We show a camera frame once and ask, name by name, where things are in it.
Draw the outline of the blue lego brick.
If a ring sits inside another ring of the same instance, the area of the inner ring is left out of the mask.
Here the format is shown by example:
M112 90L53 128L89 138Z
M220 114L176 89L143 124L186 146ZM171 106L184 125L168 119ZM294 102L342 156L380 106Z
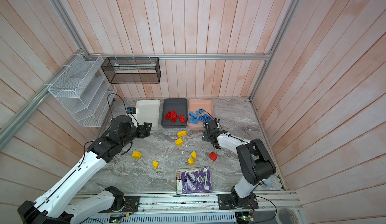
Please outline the blue lego brick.
M205 119L206 122L213 119L209 114L204 114L203 118Z
M203 109L199 109L199 110L196 111L196 114L197 114L198 116L204 115L204 114L205 114L205 111L204 111Z
M189 116L191 117L191 118L194 118L194 119L197 119L198 118L198 116L197 116L197 114L196 113L194 113L194 112L189 112Z
M189 118L189 123L190 124L198 124L199 123L199 119L197 119L197 118Z

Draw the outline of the blue lego brick low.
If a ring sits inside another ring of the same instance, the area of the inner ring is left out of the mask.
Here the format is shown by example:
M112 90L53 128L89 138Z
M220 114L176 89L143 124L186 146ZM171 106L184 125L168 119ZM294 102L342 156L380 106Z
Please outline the blue lego brick low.
M198 120L201 121L201 122L203 122L203 123L206 122L206 120L205 120L205 118L204 118L203 116L198 116Z

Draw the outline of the yellow curved lego brick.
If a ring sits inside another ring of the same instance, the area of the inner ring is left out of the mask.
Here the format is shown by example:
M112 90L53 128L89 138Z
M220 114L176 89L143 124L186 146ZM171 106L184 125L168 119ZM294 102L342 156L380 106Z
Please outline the yellow curved lego brick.
M187 131L180 131L180 132L178 132L178 137L180 138L180 137L183 137L183 136L185 136L185 135L187 135Z

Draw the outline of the red lego brick low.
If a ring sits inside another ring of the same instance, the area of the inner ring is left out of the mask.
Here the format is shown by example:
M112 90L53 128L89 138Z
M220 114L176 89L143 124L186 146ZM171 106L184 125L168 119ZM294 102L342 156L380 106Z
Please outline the red lego brick low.
M183 115L179 115L179 120L182 124L186 123L186 120Z

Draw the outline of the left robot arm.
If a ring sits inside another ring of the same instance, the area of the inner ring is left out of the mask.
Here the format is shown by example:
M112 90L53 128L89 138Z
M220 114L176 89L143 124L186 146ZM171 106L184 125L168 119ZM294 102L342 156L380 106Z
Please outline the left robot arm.
M135 139L150 136L152 123L138 122L128 115L111 120L110 127L90 146L84 155L52 188L35 201L25 201L18 208L24 224L80 224L87 218L111 210L121 213L126 208L126 199L119 189L110 186L100 194L70 204L80 189L115 156L123 155L122 149Z

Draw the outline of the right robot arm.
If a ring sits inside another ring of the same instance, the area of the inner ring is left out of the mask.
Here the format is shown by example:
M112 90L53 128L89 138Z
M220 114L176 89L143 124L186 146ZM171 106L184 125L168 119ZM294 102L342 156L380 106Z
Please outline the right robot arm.
M276 166L260 139L245 140L224 131L219 119L204 123L203 140L216 149L227 149L237 154L242 177L229 194L219 194L220 210L257 209L256 195L259 184L276 173Z

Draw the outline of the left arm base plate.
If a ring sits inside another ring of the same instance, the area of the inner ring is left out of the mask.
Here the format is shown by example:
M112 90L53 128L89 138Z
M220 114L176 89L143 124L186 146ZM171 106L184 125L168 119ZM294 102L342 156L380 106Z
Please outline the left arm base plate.
M118 212L135 213L138 211L140 196L123 196L117 201L116 210Z

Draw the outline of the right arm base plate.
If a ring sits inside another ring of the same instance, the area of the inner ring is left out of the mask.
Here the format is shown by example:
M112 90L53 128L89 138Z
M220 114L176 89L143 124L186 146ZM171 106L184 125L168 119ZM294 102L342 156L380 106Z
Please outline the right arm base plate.
M239 198L235 193L218 194L217 198L220 210L258 209L258 202L254 193L246 198Z

